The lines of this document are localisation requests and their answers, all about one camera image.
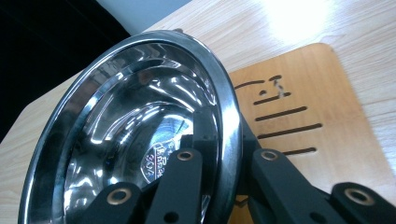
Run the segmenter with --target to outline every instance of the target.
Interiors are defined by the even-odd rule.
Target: black plastic bracket
[[[202,156],[192,148],[173,152],[145,223],[199,223],[202,204]]]
[[[345,223],[281,152],[256,150],[251,171],[276,223]]]
[[[250,189],[248,183],[251,182],[251,160],[256,149],[260,149],[260,143],[253,131],[250,130],[248,122],[241,116],[243,130],[243,156],[241,173],[239,175],[238,187],[236,193],[238,195],[249,195]]]
[[[78,223],[119,224],[143,222],[140,189],[131,183],[119,182],[103,189],[84,212]]]
[[[198,108],[193,112],[193,134],[181,136],[180,148],[191,147],[198,150],[203,157],[202,191],[205,195],[211,195],[216,181],[219,137],[213,109],[210,106]]]
[[[330,203],[348,223],[396,223],[396,207],[359,184],[335,185]]]

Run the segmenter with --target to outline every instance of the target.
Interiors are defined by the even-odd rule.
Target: screw hole
[[[317,223],[327,223],[326,217],[324,217],[319,213],[313,212],[309,214],[309,216],[312,218],[312,220],[314,220]]]
[[[374,199],[369,194],[360,189],[346,189],[344,193],[348,199],[354,203],[366,206],[375,204]]]
[[[119,205],[128,201],[131,196],[132,192],[129,189],[115,189],[107,195],[107,202],[109,204]]]
[[[190,151],[183,151],[177,154],[177,158],[181,161],[189,161],[193,157],[192,152]]]
[[[268,161],[274,161],[277,159],[277,155],[272,151],[262,152],[262,157]]]
[[[178,214],[176,212],[168,212],[163,217],[166,223],[176,223],[178,222]]]

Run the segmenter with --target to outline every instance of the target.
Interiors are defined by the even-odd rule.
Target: wooden board
[[[289,155],[312,185],[356,182],[396,204],[396,185],[333,50],[309,45],[230,74],[240,109],[262,147]],[[232,223],[251,222],[247,207]]]

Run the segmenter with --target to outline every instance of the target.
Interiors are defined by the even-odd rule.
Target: engraved marking
[[[285,92],[283,94],[283,97],[290,96],[290,95],[291,95],[290,92]],[[280,99],[279,95],[278,96],[273,96],[273,97],[270,97],[270,98],[267,98],[267,99],[263,99],[263,100],[260,100],[260,101],[256,101],[253,104],[254,105],[260,105],[260,104],[268,103],[268,102],[271,102],[271,101],[274,101],[274,100],[278,100],[278,99]]]
[[[277,75],[274,77],[270,77],[269,81],[274,81],[274,86],[277,88],[277,95],[279,98],[282,98],[285,96],[285,90],[283,87],[279,84],[279,80],[282,78],[281,75]]]
[[[291,156],[291,155],[313,153],[316,151],[317,151],[317,149],[315,147],[309,147],[309,148],[303,148],[303,149],[298,149],[298,150],[285,151],[285,152],[283,152],[283,154],[285,156]]]
[[[295,113],[298,113],[298,112],[302,112],[302,111],[305,111],[307,108],[308,107],[306,107],[306,106],[302,106],[302,107],[299,107],[299,108],[295,108],[295,109],[286,110],[286,111],[282,111],[282,112],[271,114],[271,115],[258,117],[258,118],[255,118],[254,120],[261,121],[261,120],[266,120],[266,119],[274,119],[274,118],[286,116],[286,115],[289,115],[289,114],[295,114]]]
[[[267,94],[267,91],[265,91],[265,90],[262,90],[262,91],[260,91],[260,93],[259,93],[260,96],[264,96],[265,94]]]
[[[240,85],[237,85],[233,89],[237,90],[237,89],[242,88],[242,87],[246,87],[246,86],[249,86],[249,85],[255,85],[255,84],[262,84],[264,82],[265,82],[264,80],[249,81],[249,82],[245,82],[245,83],[242,83]]]
[[[308,131],[308,130],[321,128],[322,126],[323,125],[321,123],[317,123],[317,124],[308,125],[308,126],[304,126],[304,127],[300,127],[300,128],[288,129],[288,130],[280,131],[280,132],[276,132],[276,133],[263,133],[263,134],[260,134],[259,136],[257,136],[257,138],[263,139],[263,138],[277,137],[277,136],[285,135],[285,134],[289,134],[289,133],[299,133],[299,132],[304,132],[304,131]]]

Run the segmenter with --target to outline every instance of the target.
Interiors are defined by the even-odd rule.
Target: engraved line
[[[289,134],[289,133],[299,133],[299,132],[304,132],[308,130],[313,130],[317,128],[321,128],[323,125],[321,123],[313,124],[313,125],[308,125],[300,128],[295,128],[295,129],[288,129],[285,131],[280,131],[276,133],[263,133],[257,136],[258,139],[263,139],[263,138],[270,138],[270,137],[276,137],[284,134]]]
[[[305,153],[311,153],[311,152],[316,152],[316,151],[317,151],[317,149],[315,147],[309,147],[309,148],[304,148],[304,149],[286,151],[286,152],[283,152],[283,154],[285,156],[291,156],[291,155],[305,154]]]
[[[274,76],[274,77],[270,77],[270,81],[274,81],[274,80],[277,80],[277,79],[281,79],[282,78],[282,76],[281,75],[277,75],[277,76]]]
[[[306,106],[302,106],[302,107],[299,107],[299,108],[295,108],[295,109],[291,109],[291,110],[285,110],[285,111],[282,111],[282,112],[279,112],[279,113],[258,117],[258,118],[255,118],[254,120],[261,121],[261,120],[266,120],[266,119],[274,119],[274,118],[286,116],[286,115],[289,115],[289,114],[295,114],[295,113],[298,113],[298,112],[302,112],[302,111],[305,111],[307,108],[308,107],[306,107]]]
[[[291,95],[290,92],[285,92],[285,93],[283,94],[283,97],[290,96],[290,95]],[[256,102],[254,102],[253,104],[254,104],[254,105],[260,105],[260,104],[268,103],[268,102],[271,102],[271,101],[274,101],[274,100],[278,100],[278,99],[280,99],[280,98],[282,98],[282,97],[273,96],[273,97],[270,97],[270,98],[267,98],[267,99],[263,99],[263,100],[260,100],[260,101],[256,101]]]
[[[260,91],[260,93],[259,93],[260,96],[264,96],[265,94],[267,94],[267,91],[266,91],[266,90],[262,90],[262,91]]]
[[[246,86],[254,85],[254,84],[262,84],[264,82],[265,82],[264,80],[249,81],[249,82],[245,82],[245,83],[242,83],[240,85],[237,85],[233,89],[237,90],[237,89],[242,88],[242,87],[246,87]]]

